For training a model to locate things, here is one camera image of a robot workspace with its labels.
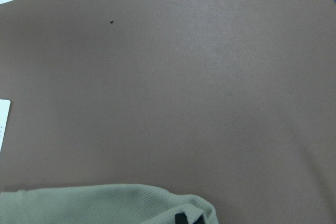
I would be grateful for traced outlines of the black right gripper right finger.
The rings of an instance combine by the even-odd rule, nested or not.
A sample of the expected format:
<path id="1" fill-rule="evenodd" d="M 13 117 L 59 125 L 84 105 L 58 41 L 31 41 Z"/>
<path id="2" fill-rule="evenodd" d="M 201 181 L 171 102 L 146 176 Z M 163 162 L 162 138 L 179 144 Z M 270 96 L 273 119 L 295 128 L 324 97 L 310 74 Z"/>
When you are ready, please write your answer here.
<path id="1" fill-rule="evenodd" d="M 196 221 L 195 224 L 205 224 L 204 216 L 201 215 Z"/>

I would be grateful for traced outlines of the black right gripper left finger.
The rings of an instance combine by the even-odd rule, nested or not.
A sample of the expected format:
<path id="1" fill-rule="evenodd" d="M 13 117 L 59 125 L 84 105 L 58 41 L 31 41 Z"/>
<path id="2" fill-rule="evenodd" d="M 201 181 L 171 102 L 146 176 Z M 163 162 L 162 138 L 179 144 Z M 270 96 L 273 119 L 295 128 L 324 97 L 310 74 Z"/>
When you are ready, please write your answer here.
<path id="1" fill-rule="evenodd" d="M 188 224 L 188 219 L 185 213 L 175 215 L 175 224 Z"/>

